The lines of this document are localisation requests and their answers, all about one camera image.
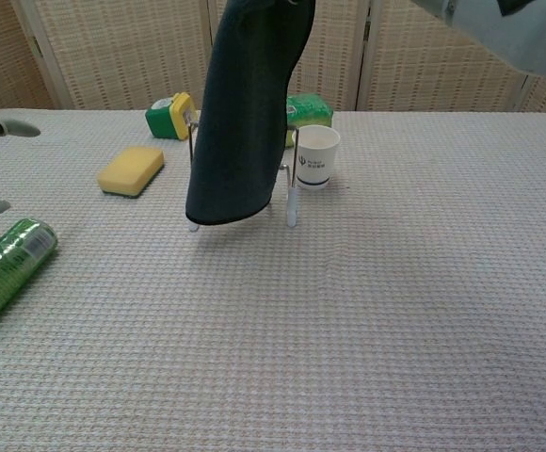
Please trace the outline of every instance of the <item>towel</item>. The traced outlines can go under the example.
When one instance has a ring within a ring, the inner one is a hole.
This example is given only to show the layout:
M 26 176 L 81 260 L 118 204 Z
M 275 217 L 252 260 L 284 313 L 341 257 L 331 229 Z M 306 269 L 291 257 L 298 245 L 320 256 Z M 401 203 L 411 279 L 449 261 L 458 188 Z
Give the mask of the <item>towel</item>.
M 229 0 L 218 27 L 185 204 L 215 225 L 265 208 L 287 128 L 292 70 L 313 25 L 315 0 Z

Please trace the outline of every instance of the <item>yellow sponge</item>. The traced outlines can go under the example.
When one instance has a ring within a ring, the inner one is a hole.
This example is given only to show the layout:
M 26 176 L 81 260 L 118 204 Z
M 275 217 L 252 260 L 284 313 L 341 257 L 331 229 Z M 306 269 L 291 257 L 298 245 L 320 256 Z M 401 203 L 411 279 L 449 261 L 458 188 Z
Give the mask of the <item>yellow sponge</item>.
M 161 149 L 133 146 L 114 157 L 97 176 L 97 183 L 106 193 L 136 197 L 163 166 Z

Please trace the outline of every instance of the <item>white paper cup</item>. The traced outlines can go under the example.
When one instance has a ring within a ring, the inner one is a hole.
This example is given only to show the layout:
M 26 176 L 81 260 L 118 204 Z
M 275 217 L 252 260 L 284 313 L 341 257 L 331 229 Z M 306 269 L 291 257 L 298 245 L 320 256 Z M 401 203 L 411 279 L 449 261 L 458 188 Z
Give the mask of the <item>white paper cup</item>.
M 320 190 L 329 182 L 340 144 L 340 134 L 325 125 L 300 127 L 298 136 L 297 183 L 307 190 Z

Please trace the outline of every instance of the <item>spray can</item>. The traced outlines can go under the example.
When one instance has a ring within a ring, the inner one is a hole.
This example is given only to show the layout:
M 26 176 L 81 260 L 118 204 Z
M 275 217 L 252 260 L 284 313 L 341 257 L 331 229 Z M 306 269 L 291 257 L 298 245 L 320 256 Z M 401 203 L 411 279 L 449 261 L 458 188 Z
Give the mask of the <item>spray can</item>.
M 30 218 L 21 219 L 0 238 L 0 311 L 56 246 L 54 230 Z

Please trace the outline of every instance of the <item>white textured tablecloth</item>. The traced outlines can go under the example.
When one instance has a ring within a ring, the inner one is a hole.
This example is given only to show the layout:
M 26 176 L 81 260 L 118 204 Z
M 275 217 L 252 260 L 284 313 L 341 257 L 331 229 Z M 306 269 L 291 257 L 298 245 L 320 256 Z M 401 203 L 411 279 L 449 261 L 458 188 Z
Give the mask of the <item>white textured tablecloth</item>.
M 0 137 L 0 234 L 60 246 L 0 315 L 0 450 L 546 450 L 546 115 L 337 114 L 294 230 L 281 174 L 196 234 L 142 112 L 4 116 L 43 134 Z M 128 145 L 137 200 L 95 182 Z

